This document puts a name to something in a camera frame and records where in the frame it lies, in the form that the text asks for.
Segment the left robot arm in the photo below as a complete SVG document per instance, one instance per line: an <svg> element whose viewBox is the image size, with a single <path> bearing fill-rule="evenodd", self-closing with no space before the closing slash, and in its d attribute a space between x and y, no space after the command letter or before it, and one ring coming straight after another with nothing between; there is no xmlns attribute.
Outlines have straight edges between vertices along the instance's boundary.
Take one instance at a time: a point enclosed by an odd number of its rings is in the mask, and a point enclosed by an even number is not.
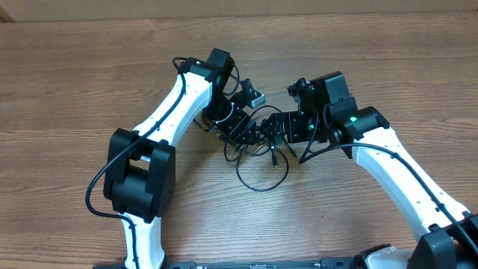
<svg viewBox="0 0 478 269"><path fill-rule="evenodd" d="M248 103L223 92L235 68L228 52L213 49L206 61L177 57L173 65L177 78L164 101L133 130L117 129L108 147L103 195L125 230L123 268L163 266L161 217L176 186L176 147L198 114L232 143L257 141Z"/></svg>

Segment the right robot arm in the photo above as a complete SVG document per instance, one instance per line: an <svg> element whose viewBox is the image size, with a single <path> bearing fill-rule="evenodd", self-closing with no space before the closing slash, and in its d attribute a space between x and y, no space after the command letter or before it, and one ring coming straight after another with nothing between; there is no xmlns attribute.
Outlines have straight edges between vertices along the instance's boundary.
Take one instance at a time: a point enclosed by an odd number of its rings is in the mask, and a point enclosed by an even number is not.
<svg viewBox="0 0 478 269"><path fill-rule="evenodd" d="M358 108L341 72L301 78L287 90L298 109L271 114L261 124L261 134L272 143L329 144L316 152L306 149L300 163L343 150L379 183L417 242L412 250L390 244L372 247L345 267L477 267L477 215L434 182L377 109Z"/></svg>

